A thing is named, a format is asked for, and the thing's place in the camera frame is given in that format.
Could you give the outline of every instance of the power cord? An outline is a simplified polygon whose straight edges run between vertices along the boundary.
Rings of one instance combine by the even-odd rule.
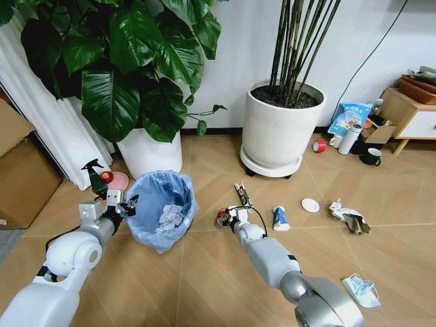
[[[53,237],[53,238],[51,238],[50,240],[48,240],[48,241],[46,242],[46,253],[47,253],[48,247],[50,246],[50,243],[51,243],[52,241],[54,241],[55,239],[61,237],[62,235],[65,235],[65,234],[67,234],[67,233],[74,232],[75,230],[78,230],[79,227],[80,227],[80,225],[79,225],[79,226],[76,226],[75,228],[73,228],[73,229],[71,229],[71,230],[68,230],[67,232],[64,232],[64,233],[62,233],[62,234],[59,234],[58,236]]]
[[[264,229],[265,229],[265,237],[268,237],[268,231],[266,230],[266,225],[265,225],[265,221],[262,218],[262,215],[260,214],[260,212],[254,207],[254,206],[235,206],[234,208],[231,208],[230,210],[233,209],[241,209],[241,208],[247,208],[247,209],[253,209],[258,215],[260,220],[262,220],[262,223],[264,225]]]
[[[338,110],[338,106],[339,106],[339,102],[342,100],[342,97],[345,95],[345,92],[347,92],[349,85],[352,83],[354,77],[356,77],[357,73],[360,71],[360,69],[364,66],[365,63],[367,63],[367,61],[369,60],[369,58],[371,58],[371,56],[373,55],[373,53],[377,50],[377,48],[379,47],[379,45],[383,42],[383,40],[385,39],[385,37],[387,36],[387,34],[389,34],[390,30],[393,28],[393,26],[395,25],[396,21],[398,20],[399,16],[401,15],[401,12],[403,12],[404,7],[406,6],[407,2],[409,0],[405,0],[403,7],[401,7],[399,13],[396,15],[394,21],[392,22],[392,24],[390,25],[389,29],[386,31],[386,33],[383,35],[382,39],[380,40],[380,42],[375,46],[374,50],[371,51],[371,53],[369,54],[369,56],[364,60],[364,62],[362,63],[362,65],[360,65],[360,67],[356,70],[356,72],[354,73],[354,75],[351,77],[351,79],[349,80],[347,87],[345,88],[344,92],[342,93],[341,97],[339,98],[336,107],[334,107],[334,112],[332,115],[332,118],[330,120],[331,123],[333,123],[333,118],[336,114],[336,111]]]

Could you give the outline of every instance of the pink plate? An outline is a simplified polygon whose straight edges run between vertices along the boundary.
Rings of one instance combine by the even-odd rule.
[[[109,189],[122,189],[125,191],[127,189],[127,186],[129,185],[129,177],[124,174],[123,172],[112,172],[114,175],[114,179],[112,179],[112,182],[108,184]],[[91,188],[91,194],[93,196],[97,196],[93,192],[93,189]]]

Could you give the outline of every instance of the plant pot saucer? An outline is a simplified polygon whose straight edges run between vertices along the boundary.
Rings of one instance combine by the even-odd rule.
[[[267,176],[267,177],[286,177],[292,175],[299,169],[302,161],[302,157],[300,157],[296,162],[283,167],[278,167],[278,168],[264,167],[258,164],[257,162],[255,162],[254,160],[252,160],[250,156],[248,156],[248,154],[244,150],[244,144],[240,148],[240,159],[244,163],[245,167],[252,170],[256,174]]]

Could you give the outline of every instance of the potted plant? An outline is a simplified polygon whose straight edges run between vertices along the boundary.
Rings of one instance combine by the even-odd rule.
[[[305,12],[304,2],[282,1],[270,80],[247,90],[240,156],[251,176],[297,171],[326,103],[306,79],[341,0],[309,0]]]
[[[221,27],[212,0],[161,0],[152,16],[144,0],[5,0],[0,25],[14,7],[37,18],[21,34],[30,68],[56,97],[76,96],[92,128],[118,142],[134,178],[182,167],[180,129],[204,71],[215,59]],[[177,85],[185,84],[184,96]]]

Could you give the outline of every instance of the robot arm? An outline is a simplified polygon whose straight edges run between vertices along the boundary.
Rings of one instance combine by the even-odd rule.
[[[364,318],[353,300],[328,279],[302,274],[292,253],[274,238],[265,237],[261,227],[248,222],[252,205],[249,199],[244,202],[249,202],[250,206],[221,209],[217,222],[232,229],[265,283],[280,290],[296,305],[298,324],[302,327],[363,327]]]
[[[104,213],[99,202],[79,204],[80,228],[50,245],[37,276],[15,295],[0,317],[0,327],[69,326],[79,305],[80,289],[120,222],[135,215],[137,199],[124,203],[123,191],[110,189]]]

